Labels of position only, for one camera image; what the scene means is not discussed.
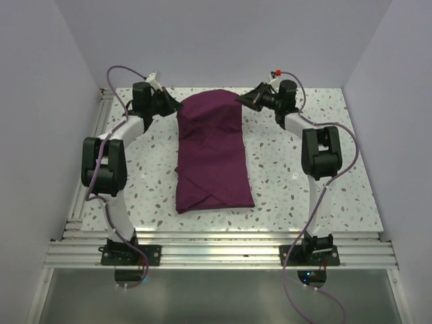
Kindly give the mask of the purple cloth mat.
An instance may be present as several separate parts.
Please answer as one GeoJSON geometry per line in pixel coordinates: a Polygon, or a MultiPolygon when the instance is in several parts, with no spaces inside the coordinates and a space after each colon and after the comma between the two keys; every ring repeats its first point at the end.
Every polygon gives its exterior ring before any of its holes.
{"type": "Polygon", "coordinates": [[[175,209],[253,207],[242,133],[242,105],[228,90],[183,100],[178,111],[178,184],[175,209]]]}

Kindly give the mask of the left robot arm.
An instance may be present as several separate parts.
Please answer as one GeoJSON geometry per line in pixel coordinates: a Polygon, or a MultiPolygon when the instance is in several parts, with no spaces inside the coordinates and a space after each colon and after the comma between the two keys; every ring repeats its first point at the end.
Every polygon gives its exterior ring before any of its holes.
{"type": "Polygon", "coordinates": [[[146,79],[132,86],[132,100],[124,105],[123,119],[110,131],[84,139],[81,182],[86,200],[98,200],[109,230],[108,240],[119,242],[116,256],[125,265],[139,260],[140,248],[133,244],[136,230],[128,216],[124,189],[128,181],[126,149],[149,130],[154,116],[178,112],[176,101],[158,81],[146,79]]]}

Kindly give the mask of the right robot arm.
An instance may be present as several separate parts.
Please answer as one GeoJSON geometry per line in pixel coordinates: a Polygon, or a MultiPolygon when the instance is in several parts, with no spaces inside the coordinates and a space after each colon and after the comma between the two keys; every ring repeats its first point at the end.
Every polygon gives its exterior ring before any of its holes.
{"type": "Polygon", "coordinates": [[[260,83],[237,101],[253,111],[272,110],[276,123],[301,139],[301,167],[308,177],[310,216],[301,236],[300,256],[306,264],[316,265],[333,247],[329,185],[321,186],[320,181],[338,175],[343,164],[342,149],[336,126],[317,126],[302,116],[296,106],[298,89],[304,91],[299,81],[272,80],[260,83]]]}

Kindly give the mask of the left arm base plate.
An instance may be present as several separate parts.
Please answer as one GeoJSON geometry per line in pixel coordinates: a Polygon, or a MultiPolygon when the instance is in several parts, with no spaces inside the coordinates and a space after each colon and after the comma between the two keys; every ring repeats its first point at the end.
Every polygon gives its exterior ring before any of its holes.
{"type": "Polygon", "coordinates": [[[110,250],[108,245],[99,247],[102,253],[101,264],[104,266],[136,266],[143,265],[142,254],[147,257],[146,265],[158,267],[162,256],[162,246],[156,244],[139,245],[136,250],[126,247],[124,250],[110,250]]]}

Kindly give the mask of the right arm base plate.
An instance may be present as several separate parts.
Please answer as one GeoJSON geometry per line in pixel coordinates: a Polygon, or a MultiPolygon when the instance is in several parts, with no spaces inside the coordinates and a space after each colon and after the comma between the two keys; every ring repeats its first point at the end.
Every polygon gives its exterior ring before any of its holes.
{"type": "Polygon", "coordinates": [[[301,245],[295,245],[286,261],[290,249],[290,245],[279,246],[281,265],[286,264],[287,267],[328,267],[341,265],[338,247],[336,245],[333,245],[330,249],[314,252],[305,252],[301,245]]]}

